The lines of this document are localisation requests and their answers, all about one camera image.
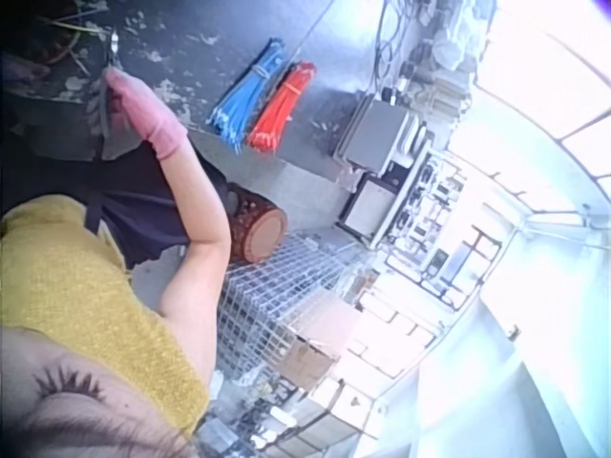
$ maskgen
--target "red zip tie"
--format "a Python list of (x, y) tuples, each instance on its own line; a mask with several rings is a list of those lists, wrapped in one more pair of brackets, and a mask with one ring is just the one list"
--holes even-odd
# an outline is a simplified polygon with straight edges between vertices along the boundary
[(284, 125), (297, 101), (316, 73), (310, 62), (300, 62), (273, 94), (246, 143), (262, 153), (275, 154), (283, 136)]

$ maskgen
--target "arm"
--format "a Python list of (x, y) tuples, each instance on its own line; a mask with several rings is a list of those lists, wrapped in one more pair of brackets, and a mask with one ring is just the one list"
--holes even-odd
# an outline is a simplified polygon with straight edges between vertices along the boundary
[(217, 356), (217, 304), (231, 248), (229, 223), (188, 141), (161, 162), (161, 169), (191, 245), (163, 292), (159, 313), (193, 367), (209, 383)]
[(120, 106), (116, 115), (125, 115), (153, 145), (191, 240), (182, 266), (163, 292), (159, 314), (209, 383), (216, 362), (217, 305), (231, 248), (227, 215), (186, 129), (170, 109), (139, 79), (115, 69), (105, 77)]

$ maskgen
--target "wire mesh basket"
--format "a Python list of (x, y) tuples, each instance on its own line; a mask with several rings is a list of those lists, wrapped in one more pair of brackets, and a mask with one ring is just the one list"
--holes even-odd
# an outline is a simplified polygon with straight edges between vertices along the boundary
[(264, 262), (231, 264), (218, 311), (219, 369), (238, 380), (261, 364), (276, 367), (296, 339), (290, 324), (311, 306), (307, 298), (342, 288), (366, 253), (339, 229), (325, 229), (289, 234)]

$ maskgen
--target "cardboard box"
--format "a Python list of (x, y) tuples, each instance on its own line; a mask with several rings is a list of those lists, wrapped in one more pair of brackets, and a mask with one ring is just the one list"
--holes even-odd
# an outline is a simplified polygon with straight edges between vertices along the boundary
[(290, 326), (298, 339), (276, 369), (309, 391), (340, 358), (362, 314), (323, 288), (298, 306), (304, 313)]

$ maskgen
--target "brown patterned container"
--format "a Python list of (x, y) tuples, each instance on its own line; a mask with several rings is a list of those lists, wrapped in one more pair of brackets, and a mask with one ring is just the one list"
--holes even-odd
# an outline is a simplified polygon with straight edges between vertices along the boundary
[(228, 185), (233, 201), (229, 216), (231, 258), (261, 262), (271, 256), (286, 233), (286, 213), (276, 204), (235, 183)]

